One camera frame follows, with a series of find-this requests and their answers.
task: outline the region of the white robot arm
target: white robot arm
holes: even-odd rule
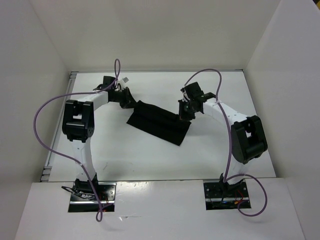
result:
[[[182,100],[179,100],[179,116],[183,120],[195,119],[195,113],[201,112],[221,124],[226,124],[223,113],[216,101],[216,96],[204,92],[197,82],[191,83],[181,89]],[[245,174],[251,160],[261,156],[268,149],[266,136],[262,123],[257,116],[246,116],[232,109],[223,102],[219,102],[228,119],[231,128],[232,157],[228,177]],[[242,176],[234,177],[227,181],[229,185],[236,185],[243,180]]]
[[[104,76],[103,84],[100,84],[95,90],[107,88],[114,80],[114,77]],[[109,102],[120,103],[123,109],[133,108],[136,101],[129,88],[125,86],[127,81],[127,78],[123,78],[108,91],[97,91],[79,100],[65,102],[62,132],[70,140],[74,157],[85,166],[95,186],[98,185],[98,179],[91,155],[91,137],[95,130],[94,111]],[[88,178],[79,164],[76,164],[76,173],[74,193],[92,193]]]

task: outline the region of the black fabric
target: black fabric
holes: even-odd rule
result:
[[[126,123],[178,146],[184,140],[191,124],[189,121],[180,120],[177,114],[142,101],[138,101]]]

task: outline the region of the white table surface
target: white table surface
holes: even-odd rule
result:
[[[136,101],[154,104],[178,113],[180,89],[193,72],[123,72]],[[87,92],[102,83],[106,73],[78,73],[72,92]],[[241,71],[222,72],[219,98],[235,110],[256,114],[250,92]],[[202,90],[216,92],[219,76],[204,72],[194,78]],[[100,181],[152,181],[217,179],[224,172],[228,157],[226,126],[213,118],[196,114],[181,146],[152,136],[126,124],[133,109],[121,109],[108,103],[94,112],[95,131],[91,140],[93,165]],[[54,148],[73,155],[70,142],[58,129]],[[52,154],[50,182],[74,181],[75,163]],[[268,152],[252,161],[248,173],[259,178],[275,177]]]
[[[262,178],[268,205],[257,217],[237,209],[206,210],[203,181],[118,182],[115,212],[68,213],[71,182],[33,183],[15,240],[303,240],[296,211],[282,178]],[[264,205],[259,185],[247,179],[252,209]]]

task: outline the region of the metal base plate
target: metal base plate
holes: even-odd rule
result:
[[[236,209],[240,201],[244,201],[241,209],[250,209],[250,199],[245,181],[241,183],[239,188],[230,192],[224,198],[219,187],[219,181],[204,181],[203,189],[205,195],[206,210],[222,210],[222,209]]]
[[[115,198],[116,198],[116,186],[115,182],[99,182],[97,188],[97,194],[103,205],[106,203],[112,204],[103,209],[104,212],[115,211]],[[69,213],[84,213],[84,212],[97,212],[99,209],[98,202],[96,200],[83,199],[71,194],[69,202]]]

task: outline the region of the purple cable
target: purple cable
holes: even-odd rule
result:
[[[66,154],[63,154],[61,152],[58,152],[52,148],[50,148],[49,146],[47,146],[39,137],[38,135],[38,132],[37,132],[37,126],[36,126],[36,123],[37,123],[37,117],[40,113],[40,111],[50,102],[56,100],[56,99],[59,99],[59,98],[63,98],[63,97],[67,97],[67,96],[72,96],[72,95],[88,95],[88,94],[96,94],[96,93],[100,93],[100,92],[103,92],[103,91],[107,91],[109,90],[118,80],[118,77],[120,75],[120,70],[121,70],[121,64],[120,64],[120,60],[119,59],[116,59],[114,61],[114,73],[115,73],[115,79],[113,80],[113,82],[106,88],[102,89],[102,90],[99,90],[99,91],[91,91],[91,92],[74,92],[74,93],[67,93],[67,94],[63,94],[63,95],[59,95],[59,96],[55,96],[51,99],[49,99],[48,101],[46,101],[44,104],[41,105],[41,107],[39,107],[39,109],[36,111],[35,115],[34,115],[34,119],[33,119],[33,132],[34,132],[34,135],[36,137],[36,139],[38,140],[38,142],[47,150],[49,150],[50,152],[54,153],[54,154],[57,154],[57,155],[60,155],[62,157],[65,157],[67,159],[71,159],[73,161],[75,161],[77,164],[79,164],[81,166],[81,168],[83,169],[86,177],[88,178],[88,181],[89,181],[89,184],[92,188],[92,191],[94,193],[94,196],[98,202],[98,206],[99,206],[99,210],[98,212],[96,213],[96,216],[95,216],[95,219],[97,222],[101,222],[102,221],[102,218],[103,218],[103,210],[108,207],[109,205],[111,204],[107,204],[105,206],[102,206],[101,204],[101,201],[99,199],[99,196],[97,194],[97,191],[94,187],[94,184],[92,183],[91,179],[90,179],[90,176],[89,176],[89,173],[87,171],[87,169],[85,168],[85,166],[83,166],[83,164],[78,161],[77,159],[75,159],[74,157],[72,156],[69,156],[69,155],[66,155]]]
[[[244,215],[244,216],[247,216],[247,217],[255,217],[255,216],[258,216],[260,215],[267,207],[267,204],[268,204],[268,196],[267,196],[267,192],[264,188],[264,186],[262,186],[261,182],[254,176],[252,175],[249,175],[249,174],[236,174],[236,175],[233,175],[231,177],[228,177],[228,173],[229,173],[229,168],[230,168],[230,164],[231,164],[231,157],[232,157],[232,137],[231,137],[231,127],[230,127],[230,124],[229,124],[229,121],[228,121],[228,117],[227,117],[227,114],[224,110],[224,108],[222,107],[221,103],[219,102],[219,90],[220,90],[220,87],[221,87],[221,83],[222,83],[222,75],[221,75],[221,72],[214,69],[214,68],[206,68],[206,69],[202,69],[200,71],[197,71],[195,74],[193,74],[189,79],[188,81],[186,81],[186,83],[184,84],[184,86],[186,86],[190,81],[191,79],[194,78],[194,76],[198,75],[199,73],[202,73],[202,72],[207,72],[207,71],[213,71],[213,72],[216,72],[219,74],[219,77],[220,77],[220,80],[219,80],[219,84],[218,84],[218,87],[216,89],[216,92],[215,92],[215,99],[216,99],[216,102],[222,112],[222,115],[224,117],[224,120],[225,120],[225,123],[226,123],[226,128],[227,128],[227,131],[228,131],[228,138],[229,138],[229,153],[228,153],[228,161],[227,161],[227,164],[226,164],[226,168],[225,168],[225,172],[224,172],[224,176],[223,176],[223,182],[226,183],[227,181],[229,181],[230,179],[233,179],[235,177],[241,177],[241,176],[248,176],[252,179],[254,179],[259,185],[260,187],[262,188],[262,191],[264,193],[264,197],[265,197],[265,202],[264,202],[264,206],[262,208],[261,211],[259,211],[258,213],[255,213],[255,214],[247,214],[247,213],[244,213],[240,210],[240,205],[243,203],[243,202],[246,202],[246,201],[242,201],[240,202],[238,205],[237,205],[237,208],[239,210],[239,212]]]

